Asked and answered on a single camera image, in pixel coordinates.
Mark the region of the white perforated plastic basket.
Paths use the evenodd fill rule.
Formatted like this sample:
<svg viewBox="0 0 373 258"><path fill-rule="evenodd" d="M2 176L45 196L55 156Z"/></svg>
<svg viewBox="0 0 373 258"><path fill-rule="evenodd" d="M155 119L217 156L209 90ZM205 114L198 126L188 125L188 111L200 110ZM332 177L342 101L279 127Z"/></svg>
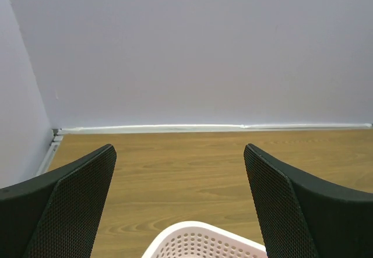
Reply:
<svg viewBox="0 0 373 258"><path fill-rule="evenodd" d="M183 221L161 231L143 258L266 258L263 245L199 221Z"/></svg>

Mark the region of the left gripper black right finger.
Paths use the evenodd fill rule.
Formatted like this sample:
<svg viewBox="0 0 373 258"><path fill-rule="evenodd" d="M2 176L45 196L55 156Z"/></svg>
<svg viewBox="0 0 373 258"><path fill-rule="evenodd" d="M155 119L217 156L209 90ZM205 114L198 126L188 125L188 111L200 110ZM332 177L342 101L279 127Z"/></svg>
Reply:
<svg viewBox="0 0 373 258"><path fill-rule="evenodd" d="M268 257L372 257L372 193L318 178L253 144L244 160Z"/></svg>

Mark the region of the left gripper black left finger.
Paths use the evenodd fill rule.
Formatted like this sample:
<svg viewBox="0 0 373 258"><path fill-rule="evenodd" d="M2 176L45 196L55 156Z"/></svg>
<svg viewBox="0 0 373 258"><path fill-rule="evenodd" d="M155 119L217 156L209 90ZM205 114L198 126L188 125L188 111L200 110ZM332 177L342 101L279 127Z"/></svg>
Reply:
<svg viewBox="0 0 373 258"><path fill-rule="evenodd" d="M1 189L1 257L90 257L117 153L106 144Z"/></svg>

